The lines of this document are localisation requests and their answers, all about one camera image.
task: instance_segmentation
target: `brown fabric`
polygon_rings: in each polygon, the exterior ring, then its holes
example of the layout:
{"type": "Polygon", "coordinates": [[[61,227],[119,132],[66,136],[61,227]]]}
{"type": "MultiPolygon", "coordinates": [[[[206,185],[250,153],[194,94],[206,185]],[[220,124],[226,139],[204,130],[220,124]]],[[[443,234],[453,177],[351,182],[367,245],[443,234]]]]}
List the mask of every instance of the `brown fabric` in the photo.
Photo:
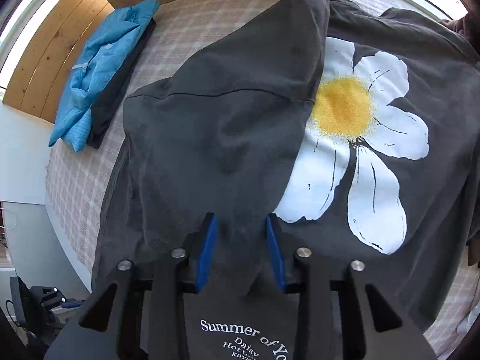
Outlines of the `brown fabric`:
{"type": "Polygon", "coordinates": [[[480,20],[468,13],[460,20],[440,20],[448,29],[467,39],[477,53],[480,54],[480,20]]]}
{"type": "Polygon", "coordinates": [[[469,266],[478,264],[480,268],[480,235],[472,238],[469,242],[469,266]]]}

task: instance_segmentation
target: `white petal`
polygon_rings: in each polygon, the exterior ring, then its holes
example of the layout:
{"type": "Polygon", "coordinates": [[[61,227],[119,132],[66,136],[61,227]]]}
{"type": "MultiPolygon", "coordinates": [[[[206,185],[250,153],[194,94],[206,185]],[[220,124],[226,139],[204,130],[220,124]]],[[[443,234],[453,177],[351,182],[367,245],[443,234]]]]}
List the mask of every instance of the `white petal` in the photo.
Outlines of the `white petal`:
{"type": "Polygon", "coordinates": [[[349,76],[353,72],[355,45],[347,40],[327,37],[325,40],[325,62],[320,83],[333,77],[349,76]]]}
{"type": "Polygon", "coordinates": [[[376,151],[390,157],[417,160],[429,150],[428,127],[417,115],[393,105],[375,111],[375,125],[364,139],[376,151]]]}
{"type": "Polygon", "coordinates": [[[303,216],[308,220],[320,218],[333,201],[349,158],[346,140],[316,138],[306,130],[289,183],[274,213],[289,223],[303,216]]]}
{"type": "Polygon", "coordinates": [[[358,146],[349,191],[349,226],[361,242],[384,254],[395,252],[407,232],[399,189],[397,178],[381,159],[370,149],[358,146]]]}
{"type": "Polygon", "coordinates": [[[409,91],[409,74],[406,64],[392,54],[378,51],[363,57],[353,69],[369,88],[378,107],[388,105],[409,91]]]}

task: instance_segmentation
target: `folded clothes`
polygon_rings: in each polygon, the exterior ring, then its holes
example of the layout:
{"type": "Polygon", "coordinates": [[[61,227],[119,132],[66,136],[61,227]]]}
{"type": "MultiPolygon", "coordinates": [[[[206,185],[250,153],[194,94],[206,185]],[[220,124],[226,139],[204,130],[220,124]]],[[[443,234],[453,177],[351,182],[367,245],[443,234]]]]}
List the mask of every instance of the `folded clothes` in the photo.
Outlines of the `folded clothes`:
{"type": "Polygon", "coordinates": [[[87,40],[60,98],[49,146],[62,138],[76,152],[85,147],[92,127],[90,106],[135,48],[158,6],[145,0],[115,9],[87,40]]]}

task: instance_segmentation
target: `dark gray t-shirt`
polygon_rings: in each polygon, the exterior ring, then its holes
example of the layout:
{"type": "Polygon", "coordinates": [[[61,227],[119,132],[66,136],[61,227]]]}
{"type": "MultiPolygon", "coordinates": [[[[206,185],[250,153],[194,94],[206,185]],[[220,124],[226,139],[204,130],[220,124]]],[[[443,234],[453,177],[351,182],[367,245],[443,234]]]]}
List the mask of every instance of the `dark gray t-shirt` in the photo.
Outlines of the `dark gray t-shirt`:
{"type": "Polygon", "coordinates": [[[276,212],[333,270],[364,261],[426,329],[477,230],[478,61],[415,12],[281,0],[125,101],[93,280],[215,212],[209,283],[185,296],[190,357],[291,359],[297,298],[265,242],[276,212]]]}

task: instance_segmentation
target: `metal rivet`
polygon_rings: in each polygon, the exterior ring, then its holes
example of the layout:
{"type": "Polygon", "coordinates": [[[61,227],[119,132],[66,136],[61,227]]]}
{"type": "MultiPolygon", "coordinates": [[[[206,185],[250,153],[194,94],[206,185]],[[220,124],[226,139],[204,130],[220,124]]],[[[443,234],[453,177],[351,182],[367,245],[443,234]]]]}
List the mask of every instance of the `metal rivet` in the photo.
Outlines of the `metal rivet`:
{"type": "Polygon", "coordinates": [[[131,268],[131,261],[128,261],[127,259],[124,259],[123,261],[120,261],[117,265],[118,270],[120,271],[128,271],[131,268]]]}
{"type": "Polygon", "coordinates": [[[299,247],[297,249],[297,256],[304,259],[309,258],[311,256],[311,250],[308,249],[308,247],[299,247]]]}
{"type": "Polygon", "coordinates": [[[357,271],[357,272],[361,272],[365,269],[365,263],[358,259],[355,259],[354,261],[352,261],[350,266],[354,271],[357,271]]]}
{"type": "Polygon", "coordinates": [[[187,251],[181,247],[172,250],[172,257],[175,259],[181,259],[187,255],[187,251]]]}

